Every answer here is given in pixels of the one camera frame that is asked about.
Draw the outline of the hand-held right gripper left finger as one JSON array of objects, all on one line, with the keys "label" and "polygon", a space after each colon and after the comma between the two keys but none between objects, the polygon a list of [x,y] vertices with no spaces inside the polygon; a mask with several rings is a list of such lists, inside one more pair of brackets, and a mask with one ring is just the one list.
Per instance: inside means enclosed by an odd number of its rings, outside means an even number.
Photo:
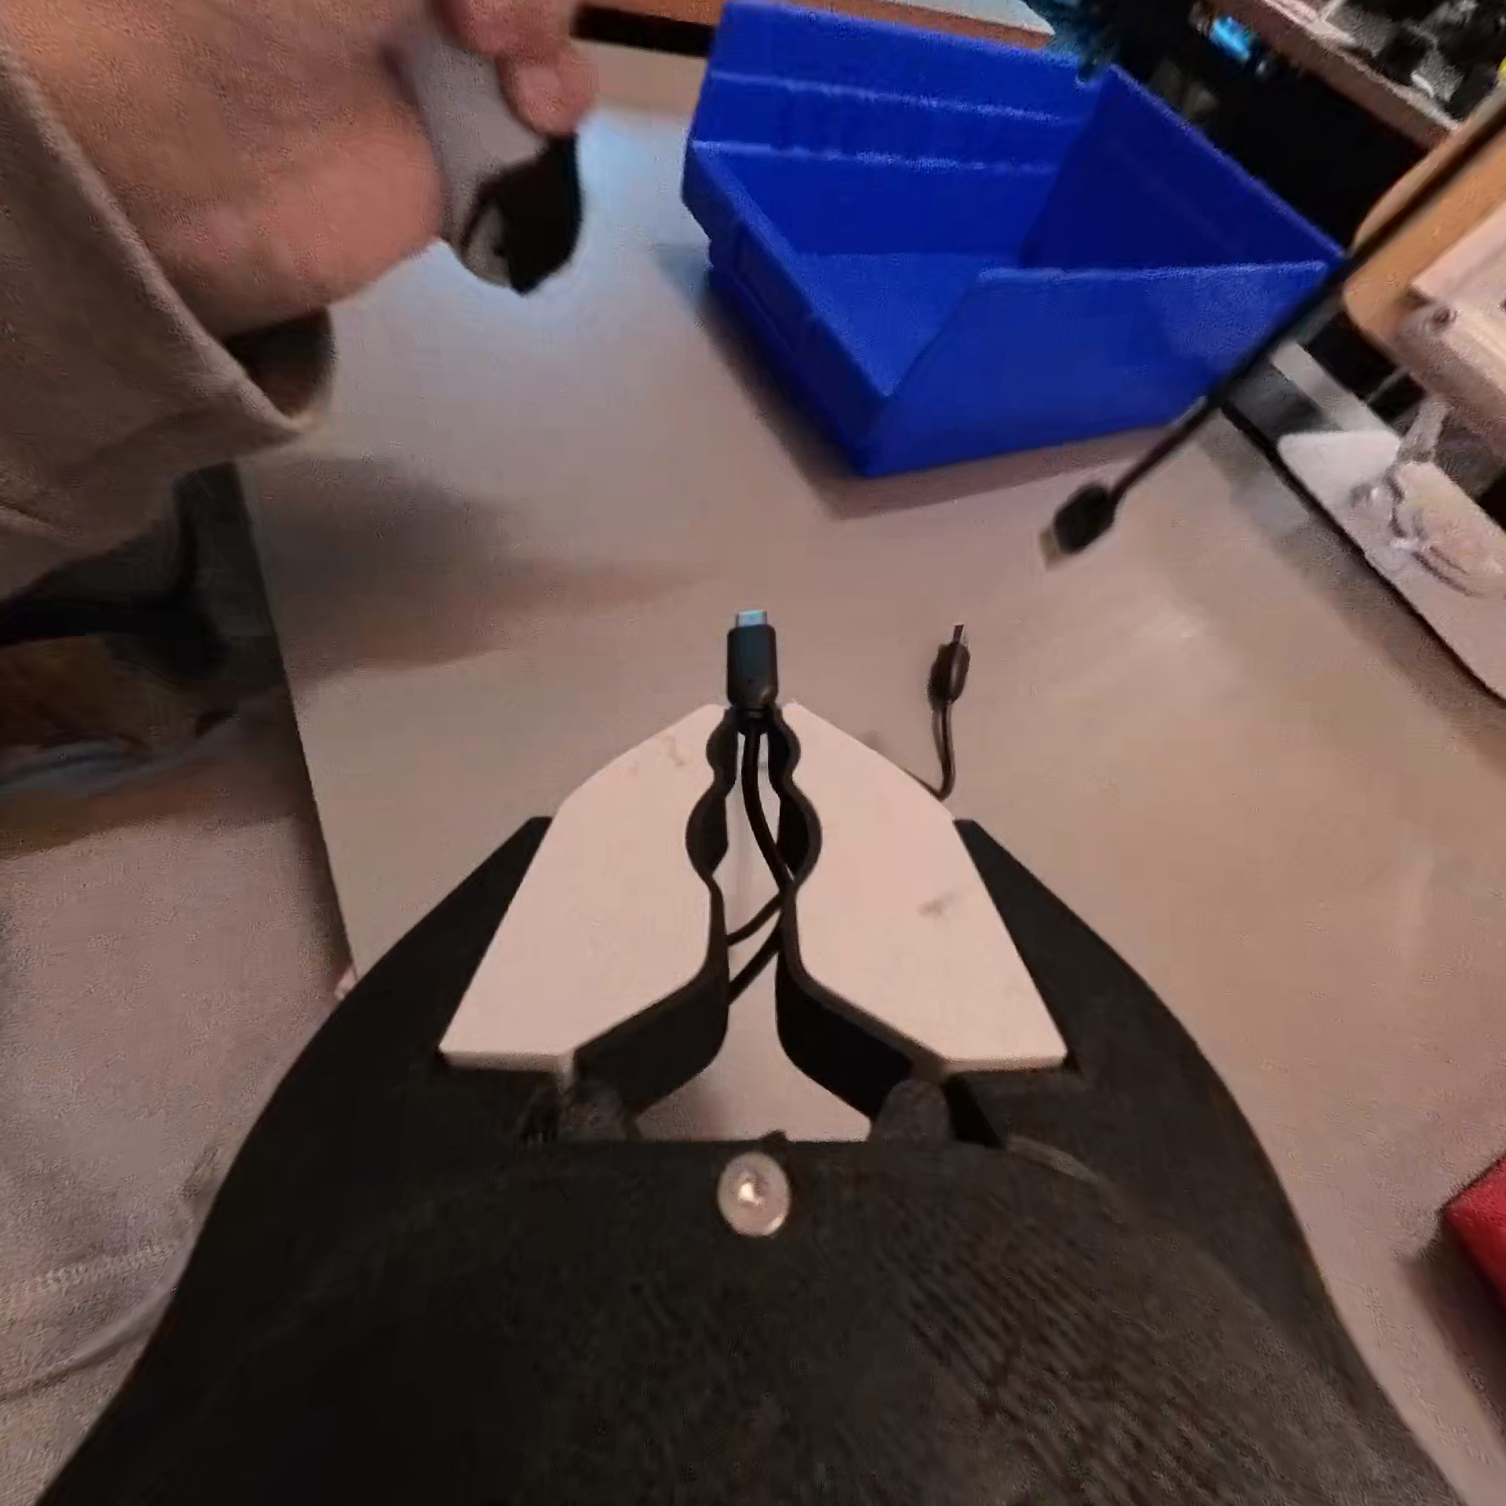
[{"label": "hand-held right gripper left finger", "polygon": [[727,1033],[717,870],[736,781],[731,714],[704,705],[557,809],[444,1030],[451,1067],[695,1078]]}]

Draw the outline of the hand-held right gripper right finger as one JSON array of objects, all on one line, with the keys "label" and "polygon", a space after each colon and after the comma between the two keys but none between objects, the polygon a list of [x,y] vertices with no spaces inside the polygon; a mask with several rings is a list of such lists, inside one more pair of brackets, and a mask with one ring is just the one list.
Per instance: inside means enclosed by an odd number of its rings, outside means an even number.
[{"label": "hand-held right gripper right finger", "polygon": [[948,809],[792,705],[792,793],[813,816],[794,976],[928,1078],[1061,1067],[1066,1046]]}]

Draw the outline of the blue plastic bin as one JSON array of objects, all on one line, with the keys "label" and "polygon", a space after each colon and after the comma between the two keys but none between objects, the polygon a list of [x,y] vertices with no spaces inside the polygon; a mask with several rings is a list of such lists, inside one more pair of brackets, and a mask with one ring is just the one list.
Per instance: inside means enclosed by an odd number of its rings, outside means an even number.
[{"label": "blue plastic bin", "polygon": [[683,203],[851,469],[1154,429],[1342,252],[1116,67],[727,4]]}]

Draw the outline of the red plastic bin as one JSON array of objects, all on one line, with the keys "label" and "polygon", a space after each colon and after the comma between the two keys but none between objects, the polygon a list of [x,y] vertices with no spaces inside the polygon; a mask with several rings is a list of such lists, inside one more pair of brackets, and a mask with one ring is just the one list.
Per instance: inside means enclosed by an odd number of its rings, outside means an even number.
[{"label": "red plastic bin", "polygon": [[1459,1189],[1441,1209],[1441,1223],[1504,1308],[1504,1155]]}]

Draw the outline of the grey desk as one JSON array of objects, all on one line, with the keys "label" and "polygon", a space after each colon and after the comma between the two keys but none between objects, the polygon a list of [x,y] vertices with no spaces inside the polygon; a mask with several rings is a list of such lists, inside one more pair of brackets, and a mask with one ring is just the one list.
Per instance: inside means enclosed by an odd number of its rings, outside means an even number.
[{"label": "grey desk", "polygon": [[247,481],[353,967],[717,704],[735,610],[788,700],[923,779],[962,625],[951,809],[1179,1017],[1366,1365],[1502,1503],[1500,1315],[1434,1245],[1502,1154],[1502,707],[1229,427],[1059,567],[1041,528],[1138,440],[849,478],[702,291],[699,65],[595,56],[570,273],[397,270],[335,314],[324,424]]}]

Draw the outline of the person's left hand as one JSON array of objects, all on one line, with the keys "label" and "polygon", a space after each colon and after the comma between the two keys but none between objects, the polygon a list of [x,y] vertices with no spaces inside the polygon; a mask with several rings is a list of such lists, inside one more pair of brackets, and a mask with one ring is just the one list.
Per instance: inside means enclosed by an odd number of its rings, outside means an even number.
[{"label": "person's left hand", "polygon": [[399,76],[437,29],[568,135],[593,81],[564,2],[17,2],[3,35],[181,302],[240,336],[423,253],[440,171]]}]

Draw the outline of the document stand with instruction sheets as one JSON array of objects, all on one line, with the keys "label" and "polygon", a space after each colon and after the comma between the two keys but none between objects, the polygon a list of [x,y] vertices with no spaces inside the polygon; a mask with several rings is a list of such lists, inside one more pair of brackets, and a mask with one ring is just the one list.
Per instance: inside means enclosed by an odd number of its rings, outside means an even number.
[{"label": "document stand with instruction sheets", "polygon": [[1360,221],[1341,313],[1421,390],[1403,435],[1378,420],[1276,442],[1294,488],[1459,668],[1504,698],[1502,503],[1446,476],[1446,422],[1502,461],[1502,87]]}]

